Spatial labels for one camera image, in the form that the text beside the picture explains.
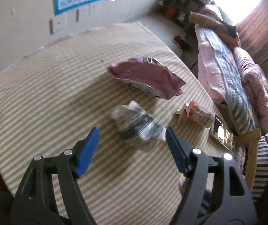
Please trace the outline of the pink curtain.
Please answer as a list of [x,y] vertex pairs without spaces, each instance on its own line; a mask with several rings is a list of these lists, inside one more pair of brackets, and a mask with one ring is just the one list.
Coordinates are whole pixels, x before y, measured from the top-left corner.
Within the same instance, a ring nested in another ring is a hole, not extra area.
[[261,0],[255,9],[236,25],[241,47],[260,66],[268,63],[268,0]]

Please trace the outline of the black flat snack pack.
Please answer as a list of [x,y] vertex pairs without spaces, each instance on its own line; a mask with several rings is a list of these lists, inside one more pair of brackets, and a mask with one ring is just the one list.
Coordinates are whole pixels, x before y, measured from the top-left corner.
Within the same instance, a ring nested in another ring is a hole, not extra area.
[[210,137],[230,152],[235,150],[236,136],[228,126],[216,115],[210,128]]

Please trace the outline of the bed with pink quilt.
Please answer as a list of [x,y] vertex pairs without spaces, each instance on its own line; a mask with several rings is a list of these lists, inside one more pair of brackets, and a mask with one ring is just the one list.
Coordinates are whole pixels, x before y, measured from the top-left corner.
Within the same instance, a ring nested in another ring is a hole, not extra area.
[[198,80],[236,135],[255,128],[268,133],[268,83],[258,64],[240,46],[234,26],[214,5],[191,12],[198,43]]

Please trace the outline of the white wall socket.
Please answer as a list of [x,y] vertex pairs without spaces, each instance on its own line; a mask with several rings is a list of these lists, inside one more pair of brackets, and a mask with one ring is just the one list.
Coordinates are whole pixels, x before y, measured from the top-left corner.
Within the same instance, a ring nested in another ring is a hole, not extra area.
[[84,5],[81,8],[73,9],[69,12],[63,12],[62,14],[55,15],[49,20],[50,35],[54,35],[60,31],[69,27],[74,27],[81,22],[88,21],[92,16],[96,5]]

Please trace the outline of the pink foil snack bag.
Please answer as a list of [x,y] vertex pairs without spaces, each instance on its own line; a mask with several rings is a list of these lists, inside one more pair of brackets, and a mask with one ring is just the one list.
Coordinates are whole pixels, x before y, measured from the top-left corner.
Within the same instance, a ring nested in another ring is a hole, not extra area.
[[164,100],[181,95],[186,84],[154,57],[129,58],[110,65],[107,71],[127,86]]

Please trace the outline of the red slipper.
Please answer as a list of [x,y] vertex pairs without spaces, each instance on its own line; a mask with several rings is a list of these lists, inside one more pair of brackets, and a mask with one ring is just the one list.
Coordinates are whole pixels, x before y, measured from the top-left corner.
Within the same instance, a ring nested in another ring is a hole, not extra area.
[[172,39],[172,42],[182,50],[188,50],[190,48],[190,45],[186,43],[180,36],[175,36]]

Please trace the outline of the wooden chair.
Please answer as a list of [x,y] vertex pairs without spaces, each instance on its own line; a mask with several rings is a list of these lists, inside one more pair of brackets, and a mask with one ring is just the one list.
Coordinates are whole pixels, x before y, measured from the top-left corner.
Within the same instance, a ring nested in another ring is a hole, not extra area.
[[255,179],[256,169],[257,169],[257,152],[258,152],[258,142],[261,138],[261,132],[259,128],[256,128],[250,132],[238,135],[236,137],[236,147],[246,146],[247,151],[247,161],[245,169],[245,182],[249,188],[252,190],[253,182]]

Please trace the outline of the white strawberry milk carton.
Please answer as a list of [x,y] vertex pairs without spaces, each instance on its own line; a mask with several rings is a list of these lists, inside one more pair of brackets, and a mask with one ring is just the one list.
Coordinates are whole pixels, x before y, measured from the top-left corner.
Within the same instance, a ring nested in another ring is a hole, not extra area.
[[175,111],[179,115],[178,121],[193,121],[205,128],[211,128],[215,120],[215,114],[191,100]]

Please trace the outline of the silver plastic bottle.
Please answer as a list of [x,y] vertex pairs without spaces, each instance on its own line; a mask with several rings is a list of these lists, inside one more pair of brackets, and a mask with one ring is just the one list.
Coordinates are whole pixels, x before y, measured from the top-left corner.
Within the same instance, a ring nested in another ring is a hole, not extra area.
[[127,105],[116,106],[111,113],[118,133],[125,140],[165,141],[166,127],[157,122],[141,105],[132,100]]

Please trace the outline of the dark shelf with items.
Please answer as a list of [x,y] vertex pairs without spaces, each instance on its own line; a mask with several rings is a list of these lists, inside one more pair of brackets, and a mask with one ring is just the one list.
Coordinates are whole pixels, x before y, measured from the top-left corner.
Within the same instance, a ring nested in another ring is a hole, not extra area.
[[159,0],[155,13],[189,32],[193,27],[189,20],[190,12],[199,12],[204,5],[201,0]]

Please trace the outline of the beige striped floor mat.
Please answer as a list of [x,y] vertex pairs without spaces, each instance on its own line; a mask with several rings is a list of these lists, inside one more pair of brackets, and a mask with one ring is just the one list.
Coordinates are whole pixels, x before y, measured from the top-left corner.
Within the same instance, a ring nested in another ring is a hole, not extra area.
[[[185,81],[170,100],[114,79],[107,68],[134,57],[153,57]],[[78,181],[98,224],[169,224],[181,200],[180,175],[166,143],[148,152],[120,138],[110,114],[131,101],[207,155],[224,148],[201,125],[177,121],[195,101],[217,112],[211,97],[177,55],[141,23],[115,24],[67,36],[24,57],[0,74],[0,174],[14,194],[36,154],[56,156],[91,128],[100,143]]]

